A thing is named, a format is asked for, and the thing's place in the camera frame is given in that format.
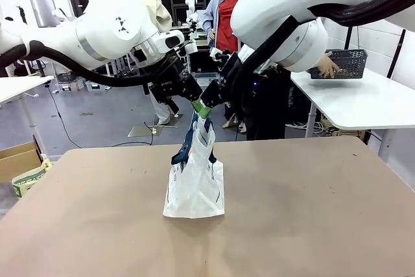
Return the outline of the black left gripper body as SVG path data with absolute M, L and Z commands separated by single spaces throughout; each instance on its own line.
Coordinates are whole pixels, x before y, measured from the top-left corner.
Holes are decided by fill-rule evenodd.
M 155 99 L 163 104 L 171 104 L 174 96 L 187 99 L 189 102 L 199 100 L 202 88 L 192 74 L 185 70 L 177 56 L 170 56 L 154 72 L 149 89 Z

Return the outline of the person's left hand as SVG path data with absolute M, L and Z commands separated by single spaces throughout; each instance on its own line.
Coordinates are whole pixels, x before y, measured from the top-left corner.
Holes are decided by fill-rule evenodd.
M 340 68 L 334 63 L 328 54 L 325 54 L 321 57 L 320 61 L 317 63 L 316 67 L 320 72 L 321 77 L 330 77 L 333 78 L 334 74 L 340 70 Z

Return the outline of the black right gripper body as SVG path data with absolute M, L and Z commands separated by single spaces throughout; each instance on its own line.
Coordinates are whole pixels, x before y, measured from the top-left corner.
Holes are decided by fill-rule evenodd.
M 236 104 L 243 93 L 245 78 L 244 64 L 237 53 L 233 53 L 219 73 L 219 78 L 209 84 L 200 99 L 208 108 L 214 108 L 225 102 Z

